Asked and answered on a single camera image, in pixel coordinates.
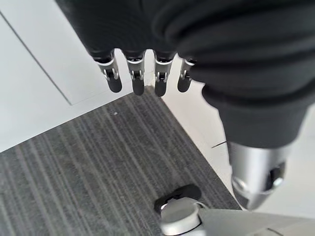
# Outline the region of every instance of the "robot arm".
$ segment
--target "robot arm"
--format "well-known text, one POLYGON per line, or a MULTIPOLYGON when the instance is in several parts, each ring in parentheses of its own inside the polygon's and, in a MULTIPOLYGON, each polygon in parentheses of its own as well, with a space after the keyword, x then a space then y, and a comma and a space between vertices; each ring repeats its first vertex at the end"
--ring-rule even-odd
POLYGON ((244 208, 257 208, 282 182, 290 146, 315 100, 315 1, 57 3, 102 72, 112 75, 106 79, 114 92, 121 89, 115 64, 107 62, 114 61, 114 48, 125 52, 138 95, 142 67, 135 62, 146 49, 155 51, 158 96, 175 52, 188 62, 179 90, 187 90, 191 78, 205 83, 202 94, 219 111, 233 190, 244 208))

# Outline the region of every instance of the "black sleeve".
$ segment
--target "black sleeve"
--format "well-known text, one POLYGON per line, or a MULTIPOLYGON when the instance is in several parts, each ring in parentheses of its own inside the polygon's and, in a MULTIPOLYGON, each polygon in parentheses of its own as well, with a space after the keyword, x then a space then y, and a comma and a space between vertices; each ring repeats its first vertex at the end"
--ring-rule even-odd
POLYGON ((94 58, 113 48, 196 59, 226 138, 292 142, 315 98, 314 0, 57 0, 94 58))

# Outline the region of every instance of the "metal bracket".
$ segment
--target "metal bracket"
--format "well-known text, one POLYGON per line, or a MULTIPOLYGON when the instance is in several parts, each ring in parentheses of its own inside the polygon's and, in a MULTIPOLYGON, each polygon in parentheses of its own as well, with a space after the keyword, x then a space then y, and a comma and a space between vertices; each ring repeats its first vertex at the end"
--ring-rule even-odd
POLYGON ((137 79, 137 76, 134 75, 135 72, 139 72, 139 80, 144 79, 144 58, 139 60, 127 60, 127 65, 132 80, 137 79))
POLYGON ((104 74, 106 80, 110 81, 111 78, 117 80, 119 79, 119 70, 116 62, 116 58, 113 59, 108 63, 97 63, 100 70, 104 74))
POLYGON ((172 62, 173 60, 162 62, 157 58, 155 59, 155 75, 157 82, 160 82, 161 80, 163 80, 164 83, 167 82, 169 72, 171 71, 172 62))

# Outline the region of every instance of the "white wall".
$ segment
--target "white wall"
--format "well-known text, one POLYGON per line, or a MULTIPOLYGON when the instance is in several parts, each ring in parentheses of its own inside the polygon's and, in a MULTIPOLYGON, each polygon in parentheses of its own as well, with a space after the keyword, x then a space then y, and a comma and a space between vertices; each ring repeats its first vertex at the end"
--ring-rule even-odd
MULTIPOLYGON (((174 60, 163 100, 232 193, 226 145, 211 148, 225 141, 218 112, 202 98, 203 84, 192 82, 188 92, 177 91, 180 65, 179 59, 174 60)), ((314 144, 315 106, 288 160, 284 183, 257 211, 315 218, 314 144)))

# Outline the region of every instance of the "striped carpet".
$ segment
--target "striped carpet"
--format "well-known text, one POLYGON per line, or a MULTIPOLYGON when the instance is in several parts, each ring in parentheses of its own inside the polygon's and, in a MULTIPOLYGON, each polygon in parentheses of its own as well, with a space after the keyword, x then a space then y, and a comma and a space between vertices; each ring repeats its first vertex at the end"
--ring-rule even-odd
POLYGON ((160 235, 153 202, 189 183, 239 209, 147 87, 0 153, 0 234, 160 235))

